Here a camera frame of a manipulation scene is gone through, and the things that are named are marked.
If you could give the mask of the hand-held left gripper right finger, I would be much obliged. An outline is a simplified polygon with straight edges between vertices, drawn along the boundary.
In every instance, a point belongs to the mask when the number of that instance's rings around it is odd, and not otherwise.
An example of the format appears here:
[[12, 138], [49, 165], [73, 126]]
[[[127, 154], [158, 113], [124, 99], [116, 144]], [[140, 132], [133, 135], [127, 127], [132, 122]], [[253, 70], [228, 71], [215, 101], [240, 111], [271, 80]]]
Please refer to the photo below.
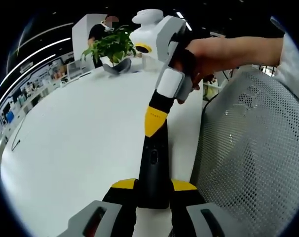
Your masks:
[[172, 179], [172, 226], [177, 237], [224, 237], [224, 229], [193, 184]]

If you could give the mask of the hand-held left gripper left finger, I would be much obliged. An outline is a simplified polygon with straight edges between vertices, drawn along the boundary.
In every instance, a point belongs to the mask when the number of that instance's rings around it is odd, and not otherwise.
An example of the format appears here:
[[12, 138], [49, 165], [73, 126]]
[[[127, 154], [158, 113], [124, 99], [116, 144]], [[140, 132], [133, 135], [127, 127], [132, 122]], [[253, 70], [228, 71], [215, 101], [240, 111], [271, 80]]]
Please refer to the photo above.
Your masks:
[[68, 220], [61, 237], [131, 237], [136, 224], [137, 179], [112, 184], [103, 199], [95, 200]]

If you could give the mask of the person's right hand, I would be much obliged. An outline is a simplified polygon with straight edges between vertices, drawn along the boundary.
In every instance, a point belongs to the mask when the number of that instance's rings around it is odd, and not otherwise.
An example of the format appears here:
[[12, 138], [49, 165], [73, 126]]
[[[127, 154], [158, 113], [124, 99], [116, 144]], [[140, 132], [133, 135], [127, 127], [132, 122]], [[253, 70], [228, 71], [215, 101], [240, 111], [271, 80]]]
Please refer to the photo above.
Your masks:
[[186, 50], [195, 57], [191, 76], [194, 90], [200, 89], [199, 83], [205, 77], [239, 66], [239, 54], [234, 39], [194, 39], [187, 45]]

